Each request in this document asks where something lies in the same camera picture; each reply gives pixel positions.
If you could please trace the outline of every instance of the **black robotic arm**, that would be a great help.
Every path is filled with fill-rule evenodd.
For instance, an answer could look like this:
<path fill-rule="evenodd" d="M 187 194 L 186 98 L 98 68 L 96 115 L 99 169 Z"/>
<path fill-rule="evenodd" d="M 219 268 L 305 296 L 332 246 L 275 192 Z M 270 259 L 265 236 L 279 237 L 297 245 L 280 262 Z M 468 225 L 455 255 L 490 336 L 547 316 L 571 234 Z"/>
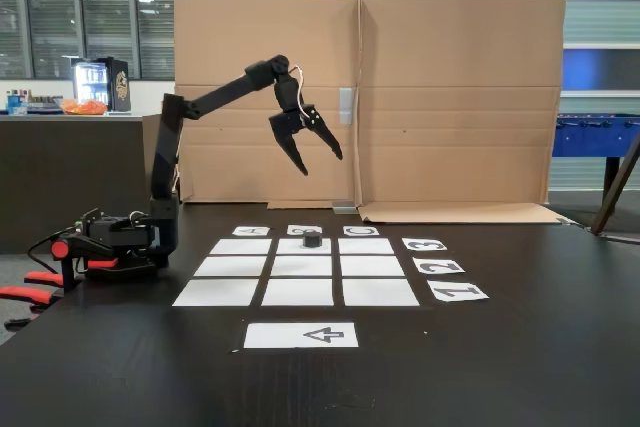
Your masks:
<path fill-rule="evenodd" d="M 275 83 L 276 99 L 282 112 L 269 118 L 276 142 L 300 171 L 308 171 L 302 162 L 293 135 L 307 128 L 315 132 L 342 160 L 340 144 L 329 131 L 313 105 L 305 104 L 298 81 L 291 76 L 289 60 L 278 55 L 271 60 L 255 63 L 245 69 L 245 75 L 193 101 L 165 94 L 160 131 L 151 176 L 151 195 L 154 199 L 170 198 L 176 182 L 176 166 L 180 135 L 184 119 L 200 117 L 224 107 L 251 92 Z"/>
<path fill-rule="evenodd" d="M 168 256 L 178 244 L 179 199 L 175 187 L 184 119 L 197 120 L 275 84 L 282 112 L 270 117 L 269 122 L 276 142 L 298 169 L 307 175 L 293 140 L 293 135 L 305 128 L 315 132 L 342 160 L 340 144 L 316 108 L 304 103 L 302 83 L 291 72 L 288 59 L 278 55 L 247 67 L 242 77 L 193 101 L 165 94 L 151 173 L 149 214 L 134 212 L 128 217 L 112 217 L 94 209 L 82 216 L 78 227 L 52 235 L 51 250 L 62 265 L 64 290 L 73 288 L 76 282 L 73 259 L 84 260 L 87 277 L 110 280 L 146 275 L 168 265 Z"/>

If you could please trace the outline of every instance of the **refrigerator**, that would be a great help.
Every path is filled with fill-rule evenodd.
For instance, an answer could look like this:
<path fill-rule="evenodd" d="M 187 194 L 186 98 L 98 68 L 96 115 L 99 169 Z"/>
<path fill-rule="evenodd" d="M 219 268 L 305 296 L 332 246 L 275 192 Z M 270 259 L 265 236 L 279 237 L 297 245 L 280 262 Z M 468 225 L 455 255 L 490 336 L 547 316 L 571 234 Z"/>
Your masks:
<path fill-rule="evenodd" d="M 129 112 L 129 68 L 113 57 L 71 59 L 73 93 L 79 103 L 98 100 L 108 111 Z"/>

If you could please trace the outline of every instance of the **floor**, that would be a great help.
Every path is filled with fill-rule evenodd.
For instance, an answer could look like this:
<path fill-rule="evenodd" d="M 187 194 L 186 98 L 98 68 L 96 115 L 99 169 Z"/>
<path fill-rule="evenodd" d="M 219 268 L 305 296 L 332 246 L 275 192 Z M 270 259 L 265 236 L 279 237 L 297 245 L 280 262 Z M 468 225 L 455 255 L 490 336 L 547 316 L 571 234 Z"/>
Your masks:
<path fill-rule="evenodd" d="M 583 225 L 589 225 L 596 215 L 601 203 L 602 193 L 588 192 L 559 192 L 549 193 L 549 207 Z M 640 191 L 624 192 L 618 201 L 615 214 L 611 217 L 607 232 L 621 234 L 628 237 L 640 238 Z M 619 244 L 629 252 L 640 256 L 640 246 Z M 40 256 L 45 262 L 51 263 L 51 258 Z M 0 287 L 7 285 L 24 285 L 24 275 L 39 266 L 26 255 L 0 255 Z M 37 288 L 54 290 L 44 286 Z M 31 315 L 29 308 L 22 302 L 0 300 L 0 321 L 19 319 Z M 0 344 L 6 342 L 13 334 L 7 332 L 0 325 Z"/>

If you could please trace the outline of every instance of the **orange bag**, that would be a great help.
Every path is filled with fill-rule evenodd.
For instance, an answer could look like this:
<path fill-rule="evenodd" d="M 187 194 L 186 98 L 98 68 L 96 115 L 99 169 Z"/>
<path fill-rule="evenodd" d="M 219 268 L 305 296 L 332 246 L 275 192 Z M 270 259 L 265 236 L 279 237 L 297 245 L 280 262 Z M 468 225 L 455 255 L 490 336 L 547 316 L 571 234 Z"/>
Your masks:
<path fill-rule="evenodd" d="M 72 115 L 102 115 L 107 111 L 107 106 L 98 100 L 87 100 L 78 104 L 75 99 L 64 99 L 62 110 L 65 114 Z"/>

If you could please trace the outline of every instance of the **white paper sheet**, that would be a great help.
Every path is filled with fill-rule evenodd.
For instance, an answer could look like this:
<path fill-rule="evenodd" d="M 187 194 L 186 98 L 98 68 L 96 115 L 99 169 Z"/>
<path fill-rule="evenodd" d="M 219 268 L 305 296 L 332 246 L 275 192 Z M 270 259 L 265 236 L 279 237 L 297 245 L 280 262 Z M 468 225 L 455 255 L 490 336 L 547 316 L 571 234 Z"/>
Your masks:
<path fill-rule="evenodd" d="M 198 279 L 187 283 L 174 307 L 247 306 L 258 279 Z"/>
<path fill-rule="evenodd" d="M 269 233 L 269 227 L 236 227 L 233 235 L 239 237 L 264 237 Z"/>
<path fill-rule="evenodd" d="M 423 274 L 457 274 L 464 272 L 455 260 L 416 259 L 414 257 L 413 262 Z"/>
<path fill-rule="evenodd" d="M 262 305 L 333 305 L 331 279 L 269 279 Z"/>
<path fill-rule="evenodd" d="M 349 237 L 369 237 L 378 234 L 378 229 L 367 225 L 353 225 L 344 227 L 344 235 Z"/>
<path fill-rule="evenodd" d="M 196 277 L 260 277 L 267 258 L 262 256 L 207 257 Z"/>
<path fill-rule="evenodd" d="M 459 302 L 462 300 L 488 299 L 477 286 L 462 282 L 436 282 L 428 280 L 433 295 L 444 302 Z"/>
<path fill-rule="evenodd" d="M 331 257 L 328 255 L 276 255 L 271 277 L 283 275 L 331 277 Z"/>
<path fill-rule="evenodd" d="M 358 347 L 353 322 L 255 323 L 247 326 L 245 349 Z"/>
<path fill-rule="evenodd" d="M 317 225 L 290 225 L 287 228 L 287 235 L 303 235 L 305 232 L 322 233 L 322 227 Z"/>
<path fill-rule="evenodd" d="M 389 239 L 338 239 L 341 254 L 393 254 Z"/>
<path fill-rule="evenodd" d="M 267 255 L 271 239 L 220 239 L 211 255 Z"/>
<path fill-rule="evenodd" d="M 420 252 L 427 250 L 447 250 L 442 242 L 433 239 L 402 239 L 404 245 L 409 250 Z"/>
<path fill-rule="evenodd" d="M 343 279 L 342 291 L 352 307 L 420 305 L 405 279 Z"/>
<path fill-rule="evenodd" d="M 391 255 L 341 255 L 340 266 L 345 277 L 404 277 L 400 262 Z"/>
<path fill-rule="evenodd" d="M 292 255 L 328 255 L 331 253 L 331 239 L 322 239 L 320 247 L 305 247 L 302 245 L 302 238 L 280 239 L 276 254 Z"/>

